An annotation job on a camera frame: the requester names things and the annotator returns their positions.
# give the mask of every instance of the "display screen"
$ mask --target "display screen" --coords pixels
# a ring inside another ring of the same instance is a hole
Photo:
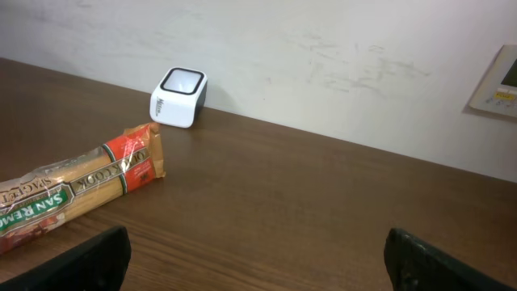
[[[176,68],[162,84],[162,89],[189,95],[195,92],[202,77],[199,72]]]
[[[517,87],[517,60],[501,82],[502,85]]]

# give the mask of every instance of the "brown table surface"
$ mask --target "brown table surface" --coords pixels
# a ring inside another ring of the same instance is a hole
[[[150,121],[147,93],[5,59],[0,96],[0,180]],[[0,281],[124,225],[122,290],[390,290],[397,226],[517,287],[515,183],[209,108],[162,142],[164,179],[0,256]]]

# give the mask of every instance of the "spaghetti package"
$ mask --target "spaghetti package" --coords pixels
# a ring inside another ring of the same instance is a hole
[[[165,176],[157,123],[0,183],[0,254]]]

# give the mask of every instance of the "black screen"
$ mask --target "black screen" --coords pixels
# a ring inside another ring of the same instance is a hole
[[[517,60],[501,82],[502,85],[517,87]]]

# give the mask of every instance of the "thermostat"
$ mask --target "thermostat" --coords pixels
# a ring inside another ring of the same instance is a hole
[[[517,116],[517,45],[504,45],[481,80],[470,107]]]

